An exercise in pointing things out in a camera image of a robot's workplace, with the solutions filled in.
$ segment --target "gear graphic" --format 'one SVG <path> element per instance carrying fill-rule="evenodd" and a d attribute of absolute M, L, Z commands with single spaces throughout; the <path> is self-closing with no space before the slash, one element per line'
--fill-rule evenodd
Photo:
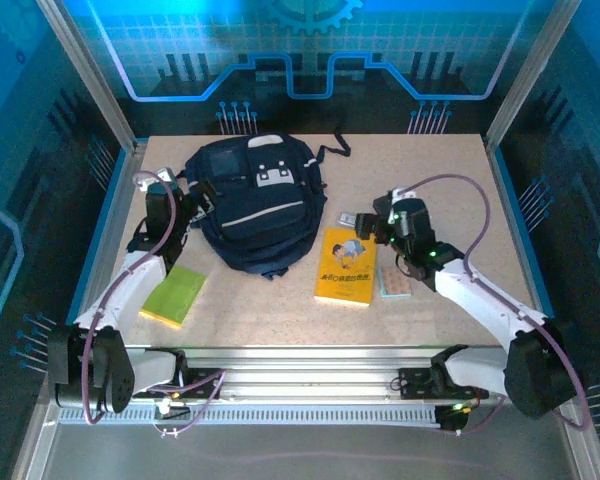
<path fill-rule="evenodd" d="M 263 0 L 263 5 L 280 28 L 313 35 L 316 31 L 326 34 L 329 27 L 340 28 L 340 21 L 353 18 L 352 11 L 362 7 L 362 0 Z"/>
<path fill-rule="evenodd" d="M 40 24 L 35 0 L 0 1 L 0 29 L 18 49 L 24 49 L 34 39 Z"/>

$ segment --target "wooden tabletop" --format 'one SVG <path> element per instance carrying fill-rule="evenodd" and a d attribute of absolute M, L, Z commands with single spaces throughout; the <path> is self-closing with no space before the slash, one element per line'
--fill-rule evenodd
<path fill-rule="evenodd" d="M 337 147 L 332 135 L 298 135 L 317 153 L 322 144 Z M 184 163 L 217 136 L 151 137 L 142 169 Z M 337 226 L 341 212 L 372 212 L 371 202 L 396 186 L 408 186 L 431 175 L 462 173 L 480 183 L 492 206 L 491 226 L 472 256 L 472 263 L 520 301 L 531 299 L 479 135 L 347 135 L 351 157 L 327 153 L 321 166 L 329 197 L 311 252 L 274 281 L 227 267 L 198 230 L 189 234 L 178 264 L 208 276 L 183 326 L 172 329 L 138 317 L 123 331 L 128 346 L 309 346 L 428 345 L 456 343 L 496 345 L 478 322 L 452 302 L 412 282 L 411 297 L 382 298 L 374 285 L 371 306 L 341 306 L 314 299 L 324 229 Z M 465 250 L 484 220 L 478 193 L 463 182 L 442 180 L 417 191 L 429 209 L 439 240 Z M 124 248 L 145 215 L 144 194 L 136 191 L 120 244 Z M 394 254 L 379 247 L 378 266 L 392 266 Z"/>

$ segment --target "backpack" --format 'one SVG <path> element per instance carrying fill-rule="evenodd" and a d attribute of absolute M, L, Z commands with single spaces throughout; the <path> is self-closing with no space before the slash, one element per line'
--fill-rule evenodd
<path fill-rule="evenodd" d="M 309 252 L 318 233 L 327 197 L 320 176 L 325 150 L 345 157 L 351 148 L 339 133 L 343 150 L 321 146 L 314 158 L 308 145 L 283 133 L 248 135 L 201 147 L 184 170 L 194 200 L 199 186 L 211 184 L 215 208 L 194 227 L 234 270 L 272 280 Z"/>

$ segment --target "backpack strap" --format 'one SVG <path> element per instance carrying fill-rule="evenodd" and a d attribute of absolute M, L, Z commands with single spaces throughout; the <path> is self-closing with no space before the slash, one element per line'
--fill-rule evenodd
<path fill-rule="evenodd" d="M 336 140 L 338 140 L 338 143 L 342 147 L 342 150 L 338 148 L 327 147 L 326 145 L 321 145 L 320 150 L 318 150 L 318 155 L 316 155 L 316 160 L 318 161 L 318 163 L 322 163 L 322 161 L 324 160 L 325 150 L 329 150 L 331 153 L 337 153 L 338 155 L 342 155 L 343 157 L 351 156 L 351 147 L 347 142 L 345 142 L 344 138 L 342 138 L 340 132 L 333 132 L 333 136 L 336 137 Z"/>

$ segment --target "metal pole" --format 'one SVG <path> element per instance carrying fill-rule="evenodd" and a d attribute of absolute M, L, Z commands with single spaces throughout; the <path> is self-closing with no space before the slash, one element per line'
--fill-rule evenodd
<path fill-rule="evenodd" d="M 543 72 L 581 0 L 558 0 L 487 131 L 487 150 L 495 151 Z"/>
<path fill-rule="evenodd" d="M 91 97 L 98 105 L 102 116 L 109 124 L 120 146 L 129 153 L 136 148 L 136 137 L 129 122 L 122 113 L 118 102 L 113 96 L 104 75 L 100 71 L 86 42 L 82 38 L 78 26 L 73 21 L 71 14 L 61 0 L 36 0 L 42 13 L 49 21 L 69 56 L 71 63 L 76 68 L 78 75 L 89 90 Z"/>

